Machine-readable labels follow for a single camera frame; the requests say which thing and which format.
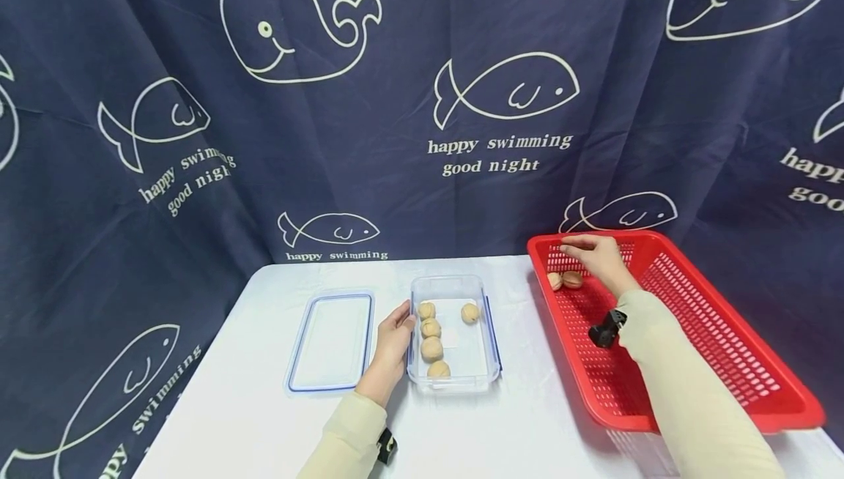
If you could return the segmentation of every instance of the red basket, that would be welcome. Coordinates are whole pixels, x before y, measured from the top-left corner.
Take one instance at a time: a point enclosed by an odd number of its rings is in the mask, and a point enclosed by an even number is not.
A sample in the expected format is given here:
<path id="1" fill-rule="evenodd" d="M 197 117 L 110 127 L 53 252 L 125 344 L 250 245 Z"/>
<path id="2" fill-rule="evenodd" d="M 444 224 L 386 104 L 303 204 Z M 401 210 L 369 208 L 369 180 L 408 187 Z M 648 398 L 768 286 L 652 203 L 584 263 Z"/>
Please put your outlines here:
<path id="1" fill-rule="evenodd" d="M 615 237 L 633 276 L 671 309 L 762 433 L 823 425 L 821 403 L 671 241 L 655 231 L 595 234 Z M 585 407 L 596 422 L 620 431 L 656 433 L 659 429 L 637 364 L 623 347 L 601 349 L 589 340 L 589 327 L 603 322 L 616 301 L 581 263 L 559 251 L 564 235 L 539 235 L 527 242 L 556 331 L 557 337 L 552 333 L 549 341 L 562 344 Z M 546 273 L 566 270 L 583 274 L 583 287 L 554 292 Z"/>

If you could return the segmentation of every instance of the hand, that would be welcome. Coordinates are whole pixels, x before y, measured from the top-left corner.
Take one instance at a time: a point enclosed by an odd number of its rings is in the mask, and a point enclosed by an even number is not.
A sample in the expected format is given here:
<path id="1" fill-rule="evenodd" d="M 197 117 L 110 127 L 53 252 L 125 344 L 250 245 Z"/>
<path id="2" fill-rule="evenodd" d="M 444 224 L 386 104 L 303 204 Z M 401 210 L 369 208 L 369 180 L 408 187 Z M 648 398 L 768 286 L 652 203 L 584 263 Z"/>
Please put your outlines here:
<path id="1" fill-rule="evenodd" d="M 628 290 L 641 289 L 627 270 L 615 239 L 609 236 L 577 234 L 563 238 L 560 252 L 583 263 L 616 299 Z"/>
<path id="2" fill-rule="evenodd" d="M 387 407 L 390 395 L 404 375 L 404 358 L 416 316 L 410 313 L 410 300 L 396 307 L 378 325 L 378 341 L 370 367 L 360 378 L 355 391 L 381 407 Z"/>

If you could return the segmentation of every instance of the white tablecloth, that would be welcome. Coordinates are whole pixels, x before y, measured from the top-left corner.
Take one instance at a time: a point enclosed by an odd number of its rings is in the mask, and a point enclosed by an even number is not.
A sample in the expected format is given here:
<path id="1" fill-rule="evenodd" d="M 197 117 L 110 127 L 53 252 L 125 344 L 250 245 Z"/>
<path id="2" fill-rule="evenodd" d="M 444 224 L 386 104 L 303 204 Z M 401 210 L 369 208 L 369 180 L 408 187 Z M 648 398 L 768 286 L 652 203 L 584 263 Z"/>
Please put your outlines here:
<path id="1" fill-rule="evenodd" d="M 134 477 L 293 478 L 339 401 L 284 392 L 306 303 L 317 292 L 368 287 L 377 323 L 410 296 L 413 278 L 437 274 L 483 278 L 501 378 L 483 396 L 436 398 L 404 379 L 388 409 L 399 451 L 389 467 L 376 465 L 373 478 L 422 478 L 427 470 L 444 478 L 678 477 L 659 436 L 609 433 L 588 417 L 545 338 L 536 308 L 542 295 L 527 256 L 261 269 Z M 844 478 L 844 456 L 825 431 L 769 441 L 789 478 Z"/>

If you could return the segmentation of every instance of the sleeve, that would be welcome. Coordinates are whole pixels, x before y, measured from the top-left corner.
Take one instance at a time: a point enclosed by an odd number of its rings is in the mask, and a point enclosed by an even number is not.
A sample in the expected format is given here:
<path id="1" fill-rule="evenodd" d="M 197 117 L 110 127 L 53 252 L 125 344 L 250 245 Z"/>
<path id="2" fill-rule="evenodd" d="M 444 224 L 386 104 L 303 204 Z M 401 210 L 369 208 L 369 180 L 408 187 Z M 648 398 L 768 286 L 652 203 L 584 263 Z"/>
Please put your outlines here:
<path id="1" fill-rule="evenodd" d="M 365 396 L 352 393 L 322 429 L 299 479 L 366 479 L 378 457 L 377 442 L 387 428 L 387 412 Z"/>
<path id="2" fill-rule="evenodd" d="M 744 408 L 658 297 L 626 292 L 621 346 L 637 361 L 654 417 L 684 479 L 784 479 L 771 447 Z"/>

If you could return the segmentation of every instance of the navy blue backdrop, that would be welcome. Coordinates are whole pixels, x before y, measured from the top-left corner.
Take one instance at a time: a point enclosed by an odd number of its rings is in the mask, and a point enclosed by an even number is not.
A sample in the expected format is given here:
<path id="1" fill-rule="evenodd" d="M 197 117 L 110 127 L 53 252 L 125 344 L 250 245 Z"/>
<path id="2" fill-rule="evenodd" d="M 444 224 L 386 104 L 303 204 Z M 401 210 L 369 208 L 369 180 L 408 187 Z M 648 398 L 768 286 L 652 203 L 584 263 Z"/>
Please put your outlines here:
<path id="1" fill-rule="evenodd" d="M 265 264 L 557 229 L 671 236 L 842 442 L 840 1 L 0 0 L 0 477 L 131 475 Z"/>

